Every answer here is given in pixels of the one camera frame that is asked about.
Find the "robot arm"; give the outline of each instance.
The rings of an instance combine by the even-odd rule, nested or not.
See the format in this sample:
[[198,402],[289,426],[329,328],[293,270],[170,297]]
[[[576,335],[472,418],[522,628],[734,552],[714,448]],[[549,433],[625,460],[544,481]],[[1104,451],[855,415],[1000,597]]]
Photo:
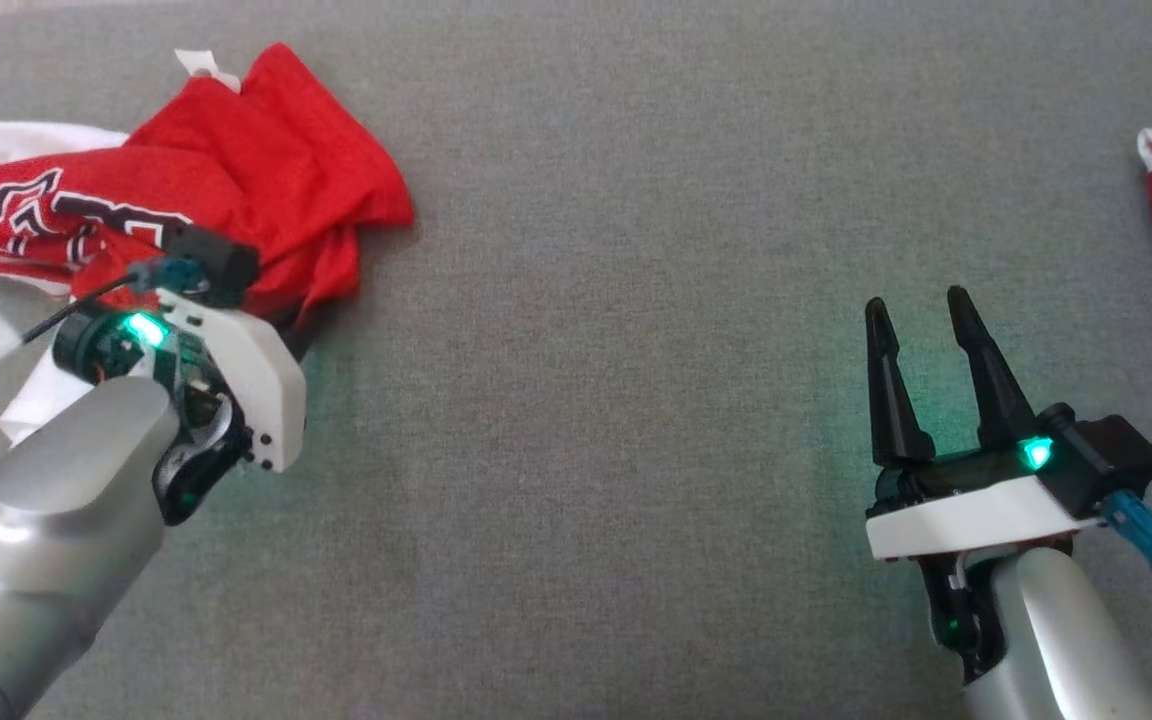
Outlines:
[[[1144,495],[1152,446],[1119,416],[1034,416],[963,288],[950,288],[968,355],[979,450],[937,455],[901,379],[881,300],[865,310],[870,425],[881,467],[867,510],[877,559],[918,562],[940,646],[963,660],[980,720],[1152,719],[1152,692],[1100,597],[1069,556],[1120,491]],[[984,558],[970,562],[973,558]]]
[[160,300],[174,332],[88,309],[61,325],[58,364],[94,388],[0,461],[0,719],[88,651],[165,528],[236,462],[282,471],[301,452],[305,377],[278,332]]
[[161,546],[152,479],[177,432],[164,387],[119,378],[0,461],[0,717],[88,651]]

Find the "black cable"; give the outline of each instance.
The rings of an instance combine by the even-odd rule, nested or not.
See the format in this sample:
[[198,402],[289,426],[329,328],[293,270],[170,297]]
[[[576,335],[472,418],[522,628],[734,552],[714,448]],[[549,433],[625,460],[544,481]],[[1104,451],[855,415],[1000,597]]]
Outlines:
[[35,327],[29,328],[26,332],[24,332],[24,334],[20,336],[20,344],[28,344],[38,340],[38,338],[41,336],[41,333],[45,333],[51,328],[56,327],[56,325],[65,321],[65,318],[68,318],[68,316],[70,314],[77,313],[77,311],[82,310],[93,300],[99,300],[99,297],[105,295],[106,291],[118,290],[118,288],[130,283],[136,278],[137,278],[136,274],[123,275],[116,279],[116,281],[107,282],[100,287],[97,287],[96,290],[89,291],[88,295],[84,295],[78,300],[75,300],[74,302],[70,302],[69,305],[61,306],[60,310],[58,310],[54,314],[44,320],[44,323],[38,323],[37,325],[35,325]]

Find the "gray fabric surface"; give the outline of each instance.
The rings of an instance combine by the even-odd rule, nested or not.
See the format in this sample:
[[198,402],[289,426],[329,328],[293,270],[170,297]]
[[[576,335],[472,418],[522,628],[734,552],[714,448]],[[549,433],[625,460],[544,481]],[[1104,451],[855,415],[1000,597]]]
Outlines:
[[[950,283],[1034,404],[1152,439],[1152,3],[1062,8],[0,18],[0,119],[124,129],[173,47],[288,41],[419,213],[306,362],[300,464],[221,484],[35,717],[963,717],[914,566],[869,556],[861,308],[943,450]],[[1146,566],[1076,556],[1152,683]]]

